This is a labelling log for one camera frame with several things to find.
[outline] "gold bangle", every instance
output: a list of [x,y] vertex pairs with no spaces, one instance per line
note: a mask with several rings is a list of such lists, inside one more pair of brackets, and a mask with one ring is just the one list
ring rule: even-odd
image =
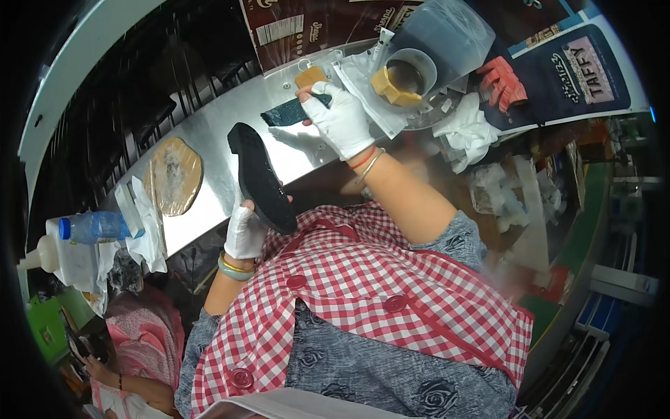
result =
[[223,258],[223,255],[224,255],[224,253],[222,252],[219,255],[219,259],[221,260],[221,263],[223,263],[223,266],[227,267],[228,269],[231,269],[235,272],[241,272],[242,274],[248,274],[249,272],[254,272],[256,270],[255,266],[252,267],[251,269],[240,269],[238,267],[235,267],[235,266],[229,264],[228,262],[226,262],[226,260]]

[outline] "stainless steel table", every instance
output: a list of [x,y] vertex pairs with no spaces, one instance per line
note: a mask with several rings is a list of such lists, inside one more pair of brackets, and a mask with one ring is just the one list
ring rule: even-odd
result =
[[[347,49],[346,53],[357,53],[366,46],[359,44]],[[179,137],[202,158],[202,186],[193,205],[183,215],[163,218],[168,257],[230,217],[238,164],[237,155],[230,152],[227,135],[235,123],[250,125],[263,138],[275,172],[285,184],[338,158],[315,127],[297,124],[272,128],[273,135],[261,118],[262,112],[295,98],[297,88],[293,80],[300,72],[295,63],[267,77],[254,77],[184,119],[154,145]],[[385,138],[375,124],[371,125],[371,133],[377,139]],[[131,176],[143,179],[152,154],[152,150],[145,153],[119,182],[129,182]],[[113,193],[107,195],[100,208],[117,209]]]

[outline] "hand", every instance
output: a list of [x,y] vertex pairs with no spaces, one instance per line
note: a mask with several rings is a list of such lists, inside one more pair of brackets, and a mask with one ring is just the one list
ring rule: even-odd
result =
[[119,388],[119,374],[111,371],[93,355],[82,358],[86,365],[86,372],[95,380],[114,388]]
[[[330,109],[310,93],[332,96]],[[303,124],[316,125],[321,137],[333,147],[340,160],[349,160],[375,142],[368,130],[363,104],[351,93],[332,83],[316,82],[301,88],[295,95],[310,118]]]
[[[291,201],[293,201],[293,197],[289,196],[289,202]],[[261,255],[263,243],[267,236],[267,225],[263,224],[253,210],[253,201],[250,199],[243,201],[242,192],[238,187],[235,204],[228,222],[226,243],[223,245],[226,255],[240,262],[233,263],[236,267],[245,267],[249,262],[253,265],[253,260]]]

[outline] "woman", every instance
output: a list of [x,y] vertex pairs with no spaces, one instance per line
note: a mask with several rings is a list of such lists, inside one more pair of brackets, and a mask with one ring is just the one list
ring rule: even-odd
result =
[[[331,95],[330,109],[310,93]],[[324,406],[324,396],[357,403],[347,406],[360,417],[370,406],[389,417],[509,417],[532,317],[478,274],[476,224],[373,145],[354,96],[324,82],[296,95],[305,124],[376,202],[320,206],[290,236],[268,234],[252,202],[236,206],[186,345],[177,409],[198,415],[230,400],[268,416],[268,405],[249,407],[259,392],[292,387]]]
[[180,418],[174,390],[184,329],[170,299],[145,284],[138,296],[125,292],[115,298],[105,316],[116,356],[109,366],[92,355],[82,359],[93,405],[106,418]]

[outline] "shoe sole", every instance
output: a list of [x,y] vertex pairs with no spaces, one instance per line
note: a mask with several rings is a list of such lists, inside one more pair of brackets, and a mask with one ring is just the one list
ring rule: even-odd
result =
[[245,199],[254,202],[254,212],[268,227],[283,235],[297,231],[297,220],[288,196],[275,175],[261,136],[238,122],[228,133],[230,152],[237,154],[239,184]]

